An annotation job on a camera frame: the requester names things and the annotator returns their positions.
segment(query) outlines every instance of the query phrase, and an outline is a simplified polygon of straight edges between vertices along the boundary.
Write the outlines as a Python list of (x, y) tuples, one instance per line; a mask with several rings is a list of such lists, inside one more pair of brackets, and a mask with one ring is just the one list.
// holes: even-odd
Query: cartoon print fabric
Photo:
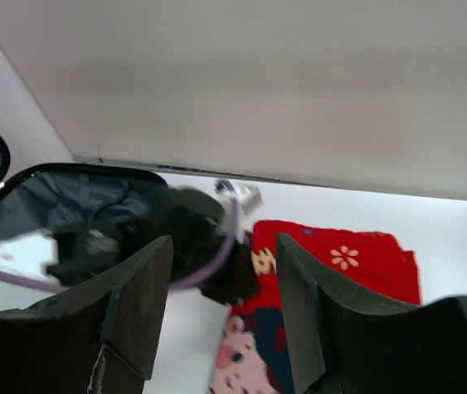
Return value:
[(280, 232), (292, 236), (321, 263), (361, 285), (421, 305), (414, 252), (403, 250), (394, 236), (293, 222), (257, 222), (251, 259), (260, 292), (231, 309), (208, 394), (294, 394), (276, 275)]

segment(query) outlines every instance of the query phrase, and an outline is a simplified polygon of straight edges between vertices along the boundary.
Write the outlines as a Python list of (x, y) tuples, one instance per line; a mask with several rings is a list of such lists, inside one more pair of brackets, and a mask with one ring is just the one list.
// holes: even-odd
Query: red cloth with flower print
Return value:
[[(224, 361), (230, 356), (236, 357), (236, 362), (216, 366), (215, 377), (208, 390), (212, 394), (293, 394), (275, 272), (275, 267), (278, 269), (275, 260), (277, 234), (281, 232), (292, 236), (321, 263), (361, 285), (397, 300), (421, 304), (414, 252), (403, 250), (394, 236), (381, 232), (322, 229), (274, 220), (257, 222), (253, 230), (252, 262), (261, 285), (260, 292), (242, 306), (231, 309), (227, 327), (235, 327), (236, 330), (225, 331), (217, 359)], [(257, 354), (246, 350), (252, 347), (246, 345), (247, 338), (255, 344)], [(245, 376), (242, 368), (248, 361), (253, 372)], [(256, 365), (261, 363), (265, 364), (264, 368), (257, 369)]]

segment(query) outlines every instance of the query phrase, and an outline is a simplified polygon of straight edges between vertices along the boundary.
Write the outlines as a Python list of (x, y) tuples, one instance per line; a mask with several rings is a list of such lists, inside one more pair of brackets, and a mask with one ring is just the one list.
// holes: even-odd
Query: open suitcase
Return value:
[(144, 217), (155, 194), (167, 187), (152, 172), (74, 163), (38, 165), (4, 181), (9, 164), (0, 137), (0, 240), (101, 218)]
[[(9, 163), (0, 137), (0, 241), (66, 224), (142, 218), (167, 188), (151, 172), (69, 163), (42, 164), (4, 181)], [(158, 347), (172, 257), (171, 238), (164, 236), (70, 291), (1, 311), (0, 392), (142, 392)]]

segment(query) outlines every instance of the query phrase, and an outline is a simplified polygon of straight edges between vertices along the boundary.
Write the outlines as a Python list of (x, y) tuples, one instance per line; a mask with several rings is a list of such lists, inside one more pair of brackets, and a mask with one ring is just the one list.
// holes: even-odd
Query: white flower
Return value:
[(354, 267), (359, 267), (359, 261), (354, 259), (355, 256), (359, 254), (357, 250), (349, 250), (348, 246), (341, 246), (341, 251), (332, 249), (330, 252), (332, 256), (335, 256), (332, 259), (332, 263), (334, 264), (340, 264), (341, 269), (347, 270), (348, 269), (348, 263), (350, 265), (353, 265)]

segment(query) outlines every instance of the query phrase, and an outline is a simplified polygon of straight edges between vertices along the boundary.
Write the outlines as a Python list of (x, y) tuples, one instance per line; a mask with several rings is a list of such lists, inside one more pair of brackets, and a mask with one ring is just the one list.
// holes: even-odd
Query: purple cable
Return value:
[[(231, 182), (226, 180), (220, 180), (217, 182), (217, 189), (226, 188), (230, 192), (235, 193), (235, 188)], [(180, 281), (173, 282), (169, 286), (170, 291), (179, 291), (189, 287), (195, 287), (214, 275), (215, 273), (222, 268), (224, 263), (227, 261), (228, 255), (231, 253), (233, 246), (235, 245), (235, 238), (237, 227), (239, 226), (239, 201), (236, 198), (231, 199), (232, 202), (232, 220), (231, 227), (222, 241), (220, 248), (218, 248), (217, 254), (215, 257), (205, 266), (196, 271), (195, 273), (190, 274), (188, 277), (181, 279)], [(49, 293), (61, 293), (62, 291), (67, 290), (69, 287), (65, 287), (53, 282), (44, 282), (36, 279), (30, 279), (28, 277), (21, 277), (18, 275), (13, 275), (11, 273), (5, 273), (0, 271), (0, 282), (11, 283), (15, 286), (26, 287), (29, 289), (46, 291)]]
[(38, 281), (36, 279), (20, 277), (3, 271), (0, 271), (0, 282), (11, 283), (12, 285), (27, 287), (34, 290), (47, 291), (49, 293), (61, 293), (68, 289), (68, 287), (58, 285), (57, 283)]

